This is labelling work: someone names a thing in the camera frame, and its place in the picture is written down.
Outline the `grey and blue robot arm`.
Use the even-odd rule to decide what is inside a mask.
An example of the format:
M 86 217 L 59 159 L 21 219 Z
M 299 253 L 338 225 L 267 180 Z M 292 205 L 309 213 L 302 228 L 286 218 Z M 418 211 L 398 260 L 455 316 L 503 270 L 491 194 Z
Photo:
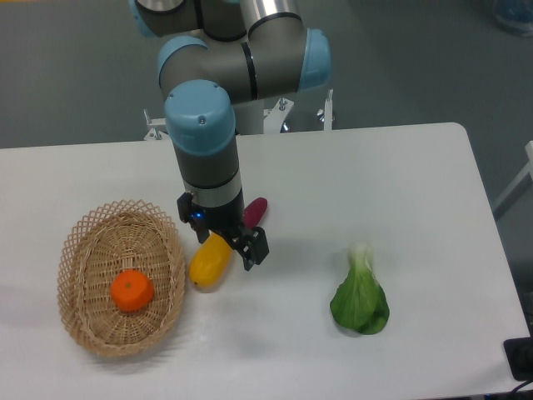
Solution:
M 165 127 L 184 184 L 180 219 L 200 242 L 215 233 L 256 266 L 269 252 L 247 227 L 236 105 L 324 86 L 331 77 L 326 35 L 306 27 L 293 1 L 132 1 L 141 32 L 165 38 L 157 81 Z

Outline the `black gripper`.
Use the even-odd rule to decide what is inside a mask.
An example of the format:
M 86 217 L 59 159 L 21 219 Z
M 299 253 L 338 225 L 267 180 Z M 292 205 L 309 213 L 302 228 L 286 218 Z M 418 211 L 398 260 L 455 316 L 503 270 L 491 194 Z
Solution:
M 238 247 L 247 272 L 260 265 L 269 254 L 265 230 L 262 227 L 245 227 L 242 190 L 229 203 L 216 207 L 200 206 L 193 202 L 191 193 L 185 192 L 177 199 L 177 209 L 180 220 L 191 227 L 200 244 L 211 233 L 216 233 L 230 247 Z

